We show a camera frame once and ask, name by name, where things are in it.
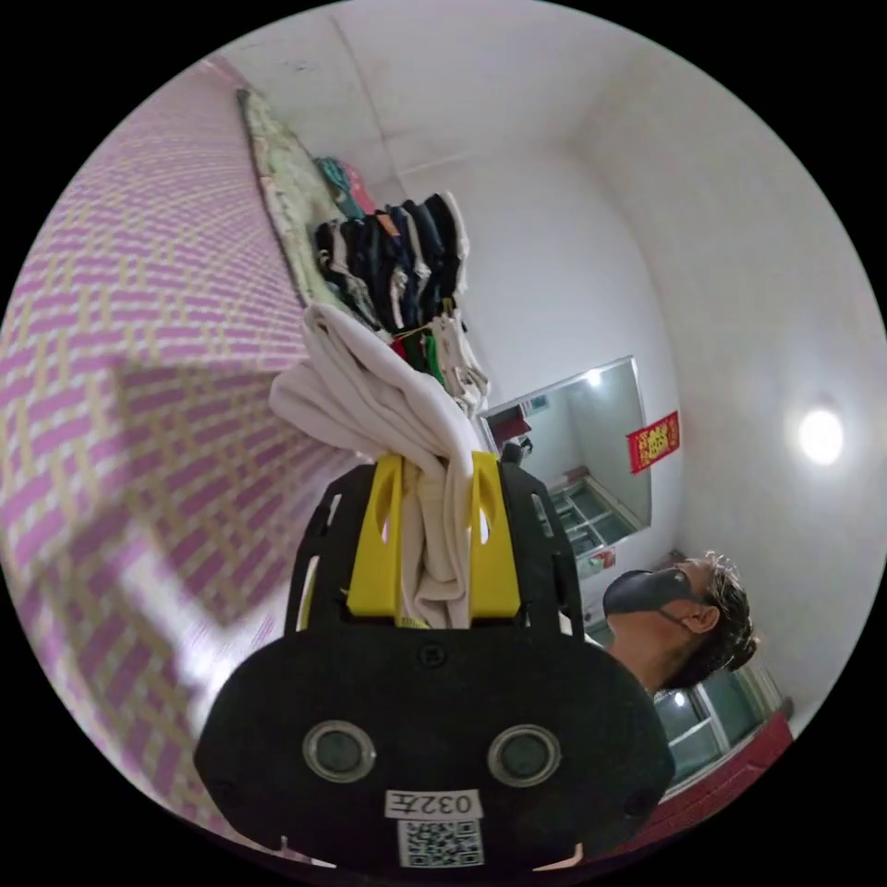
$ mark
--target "reflected light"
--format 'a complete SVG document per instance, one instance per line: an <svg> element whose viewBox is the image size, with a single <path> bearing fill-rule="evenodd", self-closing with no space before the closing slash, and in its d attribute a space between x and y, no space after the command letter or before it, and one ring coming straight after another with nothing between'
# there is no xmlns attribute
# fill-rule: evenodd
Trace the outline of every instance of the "reflected light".
<svg viewBox="0 0 887 887"><path fill-rule="evenodd" d="M808 413L798 430L801 449L817 465L830 465L844 448L841 421L827 409Z"/></svg>

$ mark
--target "white towel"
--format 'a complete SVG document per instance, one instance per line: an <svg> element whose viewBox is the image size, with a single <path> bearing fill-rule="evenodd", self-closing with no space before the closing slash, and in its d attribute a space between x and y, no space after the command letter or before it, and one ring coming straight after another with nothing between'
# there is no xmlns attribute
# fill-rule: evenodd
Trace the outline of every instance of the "white towel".
<svg viewBox="0 0 887 887"><path fill-rule="evenodd" d="M300 431L370 458L397 453L404 484L404 602L431 627L468 628L471 422L431 376L328 305L304 315L309 359L271 386L271 409Z"/></svg>

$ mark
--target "white cloth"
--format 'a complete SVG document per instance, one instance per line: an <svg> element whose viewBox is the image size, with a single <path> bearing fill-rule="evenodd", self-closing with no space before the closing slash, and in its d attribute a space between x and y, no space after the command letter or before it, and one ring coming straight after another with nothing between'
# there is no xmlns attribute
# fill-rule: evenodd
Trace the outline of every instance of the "white cloth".
<svg viewBox="0 0 887 887"><path fill-rule="evenodd" d="M453 312L452 317L435 317L430 327L437 343L437 359L446 389L473 419L487 406L490 380L468 344L459 309Z"/></svg>
<svg viewBox="0 0 887 887"><path fill-rule="evenodd" d="M431 627L467 628L471 422L431 376L327 305L304 315L309 359L277 376L271 409L300 431L370 458L397 453L404 483L404 603Z"/></svg>

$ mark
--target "green cloth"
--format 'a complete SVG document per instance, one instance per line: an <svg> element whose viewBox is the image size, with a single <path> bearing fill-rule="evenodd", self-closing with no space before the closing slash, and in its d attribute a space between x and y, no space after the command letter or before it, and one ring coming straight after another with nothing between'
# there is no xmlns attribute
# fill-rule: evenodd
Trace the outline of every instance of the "green cloth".
<svg viewBox="0 0 887 887"><path fill-rule="evenodd" d="M425 336L425 357L428 359L431 375L445 388L444 374L441 373L441 365L437 362L437 342L431 334Z"/></svg>
<svg viewBox="0 0 887 887"><path fill-rule="evenodd" d="M428 364L425 362L425 356L422 354L422 344L417 335L408 335L401 339L404 351L407 352L407 363L419 372L426 372Z"/></svg>

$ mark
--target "label sticker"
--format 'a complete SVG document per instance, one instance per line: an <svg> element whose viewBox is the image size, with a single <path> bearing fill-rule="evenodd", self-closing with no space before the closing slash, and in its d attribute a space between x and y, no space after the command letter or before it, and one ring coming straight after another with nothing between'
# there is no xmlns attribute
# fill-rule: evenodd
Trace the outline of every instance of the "label sticker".
<svg viewBox="0 0 887 887"><path fill-rule="evenodd" d="M483 865L479 820L397 821L403 869L463 869Z"/></svg>
<svg viewBox="0 0 887 887"><path fill-rule="evenodd" d="M476 788L464 792L385 792L385 817L389 820L457 822L482 816Z"/></svg>

